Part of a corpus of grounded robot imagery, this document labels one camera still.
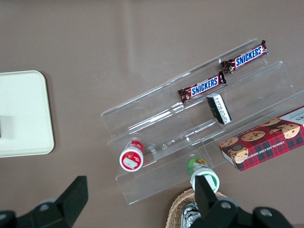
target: chocolate chip cookie box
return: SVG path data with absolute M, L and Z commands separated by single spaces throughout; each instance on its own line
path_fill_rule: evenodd
M 225 159 L 243 171 L 304 145 L 304 106 L 219 143 Z

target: candy bar wrapper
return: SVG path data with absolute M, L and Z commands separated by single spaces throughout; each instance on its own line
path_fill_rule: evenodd
M 177 91 L 180 95 L 181 101 L 183 103 L 186 103 L 187 100 L 190 100 L 196 96 L 199 96 L 200 94 L 211 90 L 220 84 L 225 84 L 226 80 L 224 77 L 224 73 L 220 71 L 218 75 L 211 77 L 201 83 L 195 84 L 191 87 L 187 87 L 184 89 L 180 89 Z
M 223 125 L 231 122 L 231 116 L 221 94 L 212 93 L 207 95 L 207 101 L 214 118 Z
M 262 43 L 251 49 L 250 51 L 234 58 L 234 59 L 229 59 L 226 61 L 221 62 L 222 67 L 224 68 L 225 73 L 233 73 L 237 69 L 239 69 L 241 66 L 250 63 L 251 61 L 267 54 L 268 55 L 268 50 L 266 48 L 266 41 L 263 40 Z
M 193 222 L 200 217 L 197 204 L 195 202 L 187 203 L 182 209 L 180 228 L 190 228 Z

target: white plastic board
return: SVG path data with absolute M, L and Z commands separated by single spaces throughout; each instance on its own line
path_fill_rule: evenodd
M 0 73 L 0 158 L 46 154 L 54 137 L 44 76 Z

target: clear acrylic display stand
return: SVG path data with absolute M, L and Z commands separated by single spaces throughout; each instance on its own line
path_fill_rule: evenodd
M 186 104 L 178 90 L 216 75 L 221 61 L 235 58 L 260 42 L 254 39 L 180 77 L 101 116 L 112 140 L 108 146 L 117 160 L 127 143 L 139 140 L 145 147 L 143 167 L 136 172 L 122 168 L 116 176 L 129 204 L 189 180 L 186 165 L 193 157 L 206 160 L 209 167 L 225 161 L 217 143 L 246 124 L 271 115 L 271 107 L 294 94 L 283 62 L 268 65 L 262 56 L 225 74 L 226 84 L 203 93 Z M 232 122 L 222 125 L 212 115 L 206 96 L 220 93 Z

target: wicker basket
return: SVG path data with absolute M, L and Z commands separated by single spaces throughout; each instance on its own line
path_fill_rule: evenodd
M 216 195 L 225 197 L 225 195 L 223 195 L 219 191 L 216 193 Z M 181 227 L 182 209 L 189 202 L 195 202 L 195 191 L 192 188 L 184 191 L 173 202 L 173 204 L 170 208 L 170 211 L 169 211 L 166 228 L 180 228 Z

